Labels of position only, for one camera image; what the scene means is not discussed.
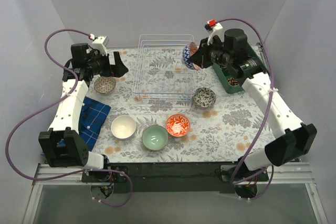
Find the orange floral bowl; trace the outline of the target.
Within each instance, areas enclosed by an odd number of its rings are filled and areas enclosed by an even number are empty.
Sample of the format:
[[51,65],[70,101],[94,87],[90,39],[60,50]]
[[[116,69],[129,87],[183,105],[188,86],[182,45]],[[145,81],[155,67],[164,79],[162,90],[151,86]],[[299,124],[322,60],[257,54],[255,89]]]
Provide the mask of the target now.
[[166,120],[165,128],[173,137],[183,137],[191,129],[190,120],[184,114],[173,114]]

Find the blue zigzag red-inside bowl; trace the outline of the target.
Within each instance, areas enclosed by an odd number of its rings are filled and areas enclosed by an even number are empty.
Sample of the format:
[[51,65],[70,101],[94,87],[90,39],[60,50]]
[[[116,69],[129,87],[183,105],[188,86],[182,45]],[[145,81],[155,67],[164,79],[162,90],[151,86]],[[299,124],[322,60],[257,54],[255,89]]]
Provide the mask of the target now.
[[197,45],[194,42],[191,42],[190,44],[186,45],[182,52],[182,63],[186,65],[188,69],[191,70],[199,70],[199,66],[193,64],[189,61],[190,57],[197,52],[198,48]]

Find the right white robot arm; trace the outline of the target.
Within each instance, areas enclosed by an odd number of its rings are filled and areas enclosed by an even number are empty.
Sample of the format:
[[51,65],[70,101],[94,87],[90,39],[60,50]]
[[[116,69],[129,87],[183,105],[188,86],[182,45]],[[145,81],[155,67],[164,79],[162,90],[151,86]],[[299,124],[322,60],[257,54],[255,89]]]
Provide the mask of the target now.
[[271,87],[271,78],[257,56],[249,51],[247,35],[233,28],[219,35],[221,29],[207,26],[209,36],[202,39],[189,61],[201,68],[213,64],[225,67],[258,105],[267,119],[275,140],[264,148],[247,155],[238,166],[238,176],[251,180],[257,170],[270,165],[281,166],[306,155],[316,137],[313,124],[305,124],[287,106],[277,89]]

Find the white wire dish rack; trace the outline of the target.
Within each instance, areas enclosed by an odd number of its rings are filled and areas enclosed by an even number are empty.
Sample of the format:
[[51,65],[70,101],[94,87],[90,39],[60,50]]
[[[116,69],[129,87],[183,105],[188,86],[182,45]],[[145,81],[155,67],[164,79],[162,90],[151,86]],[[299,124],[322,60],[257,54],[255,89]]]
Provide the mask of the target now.
[[133,79],[134,95],[145,102],[189,102],[196,71],[183,62],[190,34],[141,34]]

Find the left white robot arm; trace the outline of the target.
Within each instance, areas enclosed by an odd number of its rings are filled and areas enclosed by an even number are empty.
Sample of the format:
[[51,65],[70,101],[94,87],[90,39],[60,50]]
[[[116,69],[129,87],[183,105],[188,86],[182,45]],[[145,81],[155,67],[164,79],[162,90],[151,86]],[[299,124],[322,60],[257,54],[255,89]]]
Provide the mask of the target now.
[[115,51],[114,64],[110,64],[106,49],[107,37],[97,37],[92,44],[71,46],[72,59],[65,66],[62,94],[65,97],[46,132],[39,134],[39,143],[51,167],[81,166],[94,169],[93,175],[100,182],[111,178],[112,170],[104,164],[104,157],[89,151],[79,135],[79,119],[90,81],[94,76],[122,77],[129,70]]

